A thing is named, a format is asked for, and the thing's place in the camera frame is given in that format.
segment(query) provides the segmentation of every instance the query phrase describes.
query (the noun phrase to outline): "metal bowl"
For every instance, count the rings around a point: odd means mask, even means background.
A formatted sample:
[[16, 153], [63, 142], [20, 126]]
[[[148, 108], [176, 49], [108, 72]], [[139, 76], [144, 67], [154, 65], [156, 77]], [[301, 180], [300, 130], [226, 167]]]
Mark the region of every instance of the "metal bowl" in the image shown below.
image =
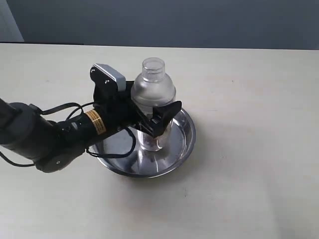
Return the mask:
[[[154, 178], [167, 174], [181, 166], [191, 154], [196, 141], [193, 120], [184, 110], [173, 119], [168, 144], [158, 152], [142, 149], [137, 140], [134, 152], [119, 159], [99, 158], [100, 162], [113, 172], [129, 177]], [[99, 154], [126, 153], [132, 145], [132, 139], [123, 130], [100, 143], [93, 145]]]

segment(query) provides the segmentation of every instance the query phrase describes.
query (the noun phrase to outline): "table surface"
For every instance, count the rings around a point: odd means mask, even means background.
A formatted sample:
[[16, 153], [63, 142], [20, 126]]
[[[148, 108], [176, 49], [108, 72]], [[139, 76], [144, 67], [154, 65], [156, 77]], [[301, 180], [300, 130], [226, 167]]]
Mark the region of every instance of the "table surface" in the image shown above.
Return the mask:
[[319, 51], [0, 44], [0, 96], [86, 103], [92, 64], [133, 80], [151, 56], [195, 122], [191, 157], [155, 179], [87, 154], [52, 174], [0, 161], [0, 238], [318, 238]]

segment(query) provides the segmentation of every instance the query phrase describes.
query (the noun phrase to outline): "yellow label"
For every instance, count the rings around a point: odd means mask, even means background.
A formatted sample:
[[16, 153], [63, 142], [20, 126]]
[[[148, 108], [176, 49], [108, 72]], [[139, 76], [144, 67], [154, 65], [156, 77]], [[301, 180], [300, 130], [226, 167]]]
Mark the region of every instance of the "yellow label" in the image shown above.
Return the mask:
[[102, 133], [106, 132], [105, 125], [104, 125], [100, 115], [95, 110], [90, 110], [88, 112], [85, 112], [85, 114], [92, 121], [92, 123], [96, 129], [96, 132], [98, 134], [102, 134]]

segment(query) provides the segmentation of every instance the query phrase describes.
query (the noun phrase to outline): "table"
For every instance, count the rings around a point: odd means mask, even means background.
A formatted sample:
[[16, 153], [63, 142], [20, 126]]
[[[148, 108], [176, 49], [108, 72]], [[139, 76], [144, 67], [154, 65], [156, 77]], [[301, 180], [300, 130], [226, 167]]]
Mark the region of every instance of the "table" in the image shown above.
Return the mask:
[[133, 80], [151, 56], [195, 122], [191, 157], [155, 179], [87, 154], [52, 174], [0, 161], [0, 238], [318, 238], [318, 51], [0, 44], [0, 96], [83, 104], [93, 63]]

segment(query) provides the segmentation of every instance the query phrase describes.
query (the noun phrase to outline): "clear plastic bottle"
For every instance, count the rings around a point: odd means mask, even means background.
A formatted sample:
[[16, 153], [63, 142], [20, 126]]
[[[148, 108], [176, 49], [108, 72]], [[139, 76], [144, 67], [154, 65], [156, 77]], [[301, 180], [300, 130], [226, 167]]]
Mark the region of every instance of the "clear plastic bottle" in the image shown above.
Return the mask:
[[[131, 89], [132, 100], [151, 118], [153, 107], [165, 106], [175, 101], [176, 89], [165, 73], [165, 63], [159, 58], [147, 58], [142, 63], [142, 73], [137, 76]], [[142, 149], [159, 151], [164, 148], [169, 139], [172, 122], [164, 134], [153, 138], [148, 134], [138, 131], [138, 140]]]

